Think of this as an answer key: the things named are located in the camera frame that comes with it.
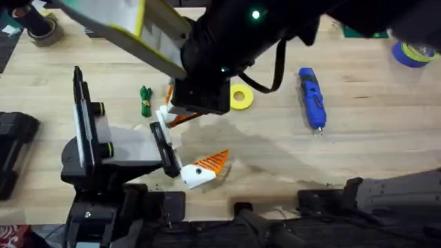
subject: wooden workbench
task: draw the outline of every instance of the wooden workbench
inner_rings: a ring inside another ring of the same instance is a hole
[[[197,17],[201,9],[184,9]],[[0,224],[63,223],[74,189],[60,179],[61,151],[74,136],[72,73],[79,65],[94,101],[103,101],[117,127],[148,126],[139,90],[154,91],[153,108],[163,104],[168,78],[56,11],[67,32],[62,42],[37,48],[24,34],[0,79],[0,110],[41,121],[25,158],[12,199],[0,203]],[[273,94],[254,92],[248,110],[204,116],[172,129],[181,138],[184,162],[230,149],[230,171],[192,191],[162,171],[137,179],[153,190],[185,190],[188,220],[231,217],[237,200],[258,203],[261,212],[293,209],[299,189],[337,187],[356,176],[388,178],[440,166],[441,70],[434,61],[406,68],[390,53],[392,40],[344,39],[331,19],[322,18],[316,44],[299,39],[287,46],[284,82]],[[272,82],[275,49],[247,73]],[[327,126],[312,136],[299,101],[296,72],[312,67],[325,96]]]

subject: green figurine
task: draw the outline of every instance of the green figurine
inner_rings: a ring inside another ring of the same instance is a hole
[[[151,105],[150,105],[150,99],[153,95],[153,91],[151,88],[146,88],[145,86],[143,86],[141,88],[141,114],[145,117],[151,117],[152,115],[152,111],[150,110]]]

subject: green led light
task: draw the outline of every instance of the green led light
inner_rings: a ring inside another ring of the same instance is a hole
[[[257,20],[260,18],[260,12],[255,10],[252,12],[251,16],[253,17],[254,20]]]

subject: green object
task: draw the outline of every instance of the green object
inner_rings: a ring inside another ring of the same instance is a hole
[[[152,106],[150,105],[150,99],[153,95],[153,91],[150,88],[146,88],[145,86],[143,86],[141,88],[140,91],[141,94],[141,114],[145,117],[151,117],[152,115],[152,111],[151,108]]]
[[[254,20],[259,19],[260,18],[260,12],[255,10],[255,11],[253,11],[252,16],[253,16]]]
[[[353,30],[352,28],[350,28],[346,25],[342,25],[342,29],[343,29],[343,34],[345,35],[346,38],[365,38],[365,36],[363,34]],[[387,32],[379,32],[379,33],[373,34],[372,38],[388,39],[389,35],[387,34]]]
[[[22,28],[22,26],[19,23],[17,23],[12,17],[9,16],[6,10],[1,11],[1,8],[0,8],[0,23],[9,24],[14,28]]]

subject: blue tape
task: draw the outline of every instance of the blue tape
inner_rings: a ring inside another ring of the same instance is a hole
[[[429,62],[416,61],[408,57],[401,48],[401,42],[397,42],[392,48],[392,54],[395,59],[403,65],[409,66],[411,68],[421,68],[427,65]]]

